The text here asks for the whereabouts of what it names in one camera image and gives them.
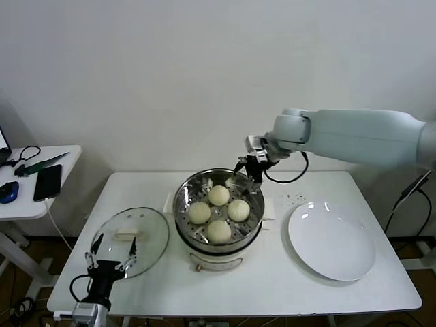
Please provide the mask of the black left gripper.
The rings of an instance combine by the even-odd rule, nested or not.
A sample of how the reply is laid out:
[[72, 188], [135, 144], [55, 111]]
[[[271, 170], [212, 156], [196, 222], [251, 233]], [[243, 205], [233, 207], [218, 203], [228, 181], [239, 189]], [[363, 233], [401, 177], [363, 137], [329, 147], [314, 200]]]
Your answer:
[[110, 302], [109, 297], [114, 282], [123, 279], [125, 271], [129, 270], [137, 260], [136, 237], [134, 237], [129, 248], [129, 255], [125, 261], [97, 261], [96, 255], [102, 240], [103, 234], [100, 234], [92, 242], [90, 251], [85, 253], [88, 274], [91, 278], [91, 287], [88, 291], [87, 302]]

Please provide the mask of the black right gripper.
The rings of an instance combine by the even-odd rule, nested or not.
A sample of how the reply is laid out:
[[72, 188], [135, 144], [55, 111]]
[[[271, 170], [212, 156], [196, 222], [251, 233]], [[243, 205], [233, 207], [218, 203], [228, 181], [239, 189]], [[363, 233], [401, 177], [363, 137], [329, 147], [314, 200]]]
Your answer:
[[249, 193], [257, 194], [260, 192], [262, 186], [262, 174], [271, 168], [273, 165], [268, 159], [266, 161], [259, 162], [254, 155], [247, 155], [238, 158], [233, 172], [236, 174], [245, 168], [247, 176], [249, 178]]

